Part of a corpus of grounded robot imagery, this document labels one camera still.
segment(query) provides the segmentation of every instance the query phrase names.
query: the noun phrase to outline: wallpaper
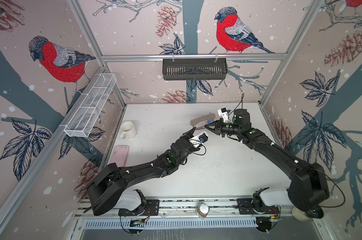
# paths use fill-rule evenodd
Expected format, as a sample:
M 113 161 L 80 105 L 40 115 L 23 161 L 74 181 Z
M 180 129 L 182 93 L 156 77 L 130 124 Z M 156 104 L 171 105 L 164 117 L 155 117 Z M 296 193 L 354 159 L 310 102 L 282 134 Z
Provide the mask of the wallpaper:
M 162 61 L 108 63 L 126 103 L 258 101 L 280 61 L 228 61 L 225 80 L 165 81 Z
M 0 207 L 98 68 L 66 1 L 0 0 Z
M 284 147 L 344 192 L 324 209 L 338 239 L 362 239 L 362 1 L 323 3 L 265 109 Z M 341 204 L 329 189 L 322 205 Z
M 285 52 L 310 2 L 79 1 L 104 55 Z
M 88 198 L 86 185 L 98 172 L 120 114 L 120 105 L 111 93 L 87 139 L 65 135 L 0 239 L 57 240 L 66 236 L 77 205 Z

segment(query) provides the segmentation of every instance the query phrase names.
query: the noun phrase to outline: white mug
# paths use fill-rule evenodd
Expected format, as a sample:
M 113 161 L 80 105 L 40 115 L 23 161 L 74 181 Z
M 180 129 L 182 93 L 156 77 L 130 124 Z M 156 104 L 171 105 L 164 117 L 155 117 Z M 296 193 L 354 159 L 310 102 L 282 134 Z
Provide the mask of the white mug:
M 137 135 L 137 131 L 136 128 L 134 127 L 134 124 L 132 122 L 124 122 L 121 124 L 121 139 L 133 139 L 136 137 Z

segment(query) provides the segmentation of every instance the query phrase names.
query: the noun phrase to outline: white mesh basket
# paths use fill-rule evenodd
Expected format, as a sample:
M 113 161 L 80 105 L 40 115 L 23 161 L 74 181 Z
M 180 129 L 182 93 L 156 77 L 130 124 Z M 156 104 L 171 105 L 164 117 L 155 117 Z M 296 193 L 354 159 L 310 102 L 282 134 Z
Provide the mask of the white mesh basket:
M 96 83 L 86 94 L 87 96 L 82 101 L 81 106 L 65 127 L 64 131 L 69 137 L 89 136 L 116 81 L 114 74 L 100 74 Z

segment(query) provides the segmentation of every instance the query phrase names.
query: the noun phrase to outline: white table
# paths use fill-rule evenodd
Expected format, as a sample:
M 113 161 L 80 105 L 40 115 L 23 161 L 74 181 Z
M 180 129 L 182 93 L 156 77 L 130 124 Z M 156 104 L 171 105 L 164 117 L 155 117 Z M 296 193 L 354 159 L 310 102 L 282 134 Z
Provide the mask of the white table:
M 197 104 L 129 104 L 123 122 L 131 121 L 137 129 L 132 140 L 120 139 L 115 145 L 130 148 L 126 166 L 152 161 L 162 154 L 184 132 L 192 127 L 190 120 L 215 113 L 227 108 L 233 110 L 237 103 L 197 103 Z M 272 134 L 256 103 L 244 103 L 251 116 L 252 127 L 260 129 L 270 139 Z M 140 189 L 147 197 L 220 197 L 252 195 L 262 187 L 288 187 L 289 178 L 260 153 L 242 143 L 225 136 L 208 132 L 209 139 L 204 144 L 204 156 L 190 154 L 188 163 L 180 165 L 173 174 L 150 179 L 130 189 Z

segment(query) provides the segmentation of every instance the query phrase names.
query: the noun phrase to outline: bird head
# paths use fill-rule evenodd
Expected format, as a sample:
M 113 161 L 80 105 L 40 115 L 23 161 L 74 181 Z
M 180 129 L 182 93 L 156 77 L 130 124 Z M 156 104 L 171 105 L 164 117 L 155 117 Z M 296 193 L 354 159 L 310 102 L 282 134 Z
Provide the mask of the bird head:
M 224 7 L 221 8 L 220 11 L 218 11 L 214 19 L 222 23 L 224 19 L 231 14 L 236 15 L 237 14 L 236 9 L 234 7 Z
M 33 61 L 39 59 L 41 61 L 45 60 L 45 57 L 43 56 L 42 48 L 45 44 L 47 44 L 49 41 L 44 38 L 43 36 L 36 36 L 33 38 L 29 43 L 29 51 L 31 58 Z

